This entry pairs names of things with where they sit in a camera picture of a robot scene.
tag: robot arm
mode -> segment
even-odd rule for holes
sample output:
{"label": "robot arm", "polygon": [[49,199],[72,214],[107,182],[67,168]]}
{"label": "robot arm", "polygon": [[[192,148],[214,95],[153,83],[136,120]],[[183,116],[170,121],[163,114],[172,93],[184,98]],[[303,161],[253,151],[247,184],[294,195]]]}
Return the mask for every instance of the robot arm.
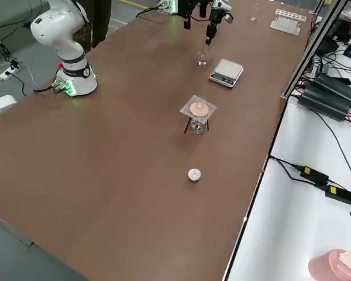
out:
{"label": "robot arm", "polygon": [[228,4],[228,0],[213,1],[211,15],[209,16],[211,23],[207,26],[205,44],[211,44],[212,39],[217,33],[217,25],[221,23],[223,18],[230,24],[233,22],[233,17],[229,13],[231,10],[232,7]]}
{"label": "robot arm", "polygon": [[[191,28],[190,17],[197,4],[199,4],[199,16],[201,18],[206,18],[207,6],[209,3],[210,0],[178,0],[177,15],[185,19],[183,27],[185,29]],[[229,13],[232,9],[229,5],[229,0],[213,0],[211,6],[212,9],[209,16],[209,21],[211,23],[207,26],[207,38],[205,40],[207,45],[211,44],[212,39],[217,33],[217,25],[221,23],[223,18],[225,18],[228,23],[233,22],[233,17]]]}
{"label": "robot arm", "polygon": [[38,16],[31,24],[35,39],[56,49],[63,62],[57,80],[65,84],[70,96],[93,92],[97,87],[84,49],[73,41],[73,34],[87,23],[85,10],[75,0],[47,0],[50,10]]}

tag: brown table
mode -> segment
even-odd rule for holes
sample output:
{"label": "brown table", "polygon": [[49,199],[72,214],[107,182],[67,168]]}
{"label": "brown table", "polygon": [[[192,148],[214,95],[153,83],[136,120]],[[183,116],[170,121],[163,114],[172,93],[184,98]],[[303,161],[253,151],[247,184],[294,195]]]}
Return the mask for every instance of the brown table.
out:
{"label": "brown table", "polygon": [[[90,53],[95,93],[34,94],[0,116],[0,217],[91,280],[220,280],[310,27],[267,0],[251,24],[250,1],[231,2],[206,68],[207,24],[152,13]],[[269,29],[277,8],[308,16],[300,37]],[[223,57],[245,68],[233,90],[208,82]],[[193,94],[218,106],[201,136],[179,113]]]}

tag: small glass cup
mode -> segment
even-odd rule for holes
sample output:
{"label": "small glass cup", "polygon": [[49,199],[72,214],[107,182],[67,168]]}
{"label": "small glass cup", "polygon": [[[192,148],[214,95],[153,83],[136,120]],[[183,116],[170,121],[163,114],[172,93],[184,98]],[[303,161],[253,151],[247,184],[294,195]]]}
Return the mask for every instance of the small glass cup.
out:
{"label": "small glass cup", "polygon": [[203,50],[198,52],[198,65],[199,66],[206,66],[208,64],[208,59],[207,59],[208,51]]}
{"label": "small glass cup", "polygon": [[251,23],[258,22],[259,21],[259,14],[260,14],[260,5],[259,5],[259,3],[252,4],[248,20]]}
{"label": "small glass cup", "polygon": [[190,126],[192,127],[192,129],[194,129],[194,132],[197,135],[201,135],[205,131],[205,129],[204,129],[205,126],[202,123],[200,123],[197,120],[195,120],[195,119],[191,120]]}

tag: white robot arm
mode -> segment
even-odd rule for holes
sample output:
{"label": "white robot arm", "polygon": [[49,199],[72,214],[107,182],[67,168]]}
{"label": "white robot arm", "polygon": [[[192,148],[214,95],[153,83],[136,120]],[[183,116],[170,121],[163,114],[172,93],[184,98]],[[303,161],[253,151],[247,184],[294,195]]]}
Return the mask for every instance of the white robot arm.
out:
{"label": "white robot arm", "polygon": [[73,41],[73,34],[87,23],[85,10],[75,0],[47,1],[51,8],[32,22],[33,36],[39,43],[55,48],[61,58],[63,68],[57,73],[57,84],[62,84],[71,97],[89,94],[96,89],[97,81],[82,46]]}

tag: pink container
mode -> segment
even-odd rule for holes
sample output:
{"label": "pink container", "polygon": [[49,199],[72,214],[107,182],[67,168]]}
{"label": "pink container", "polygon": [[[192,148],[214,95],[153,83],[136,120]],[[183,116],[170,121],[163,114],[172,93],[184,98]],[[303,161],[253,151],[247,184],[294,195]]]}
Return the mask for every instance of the pink container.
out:
{"label": "pink container", "polygon": [[339,260],[344,250],[334,249],[308,263],[308,270],[316,281],[351,281],[351,268]]}

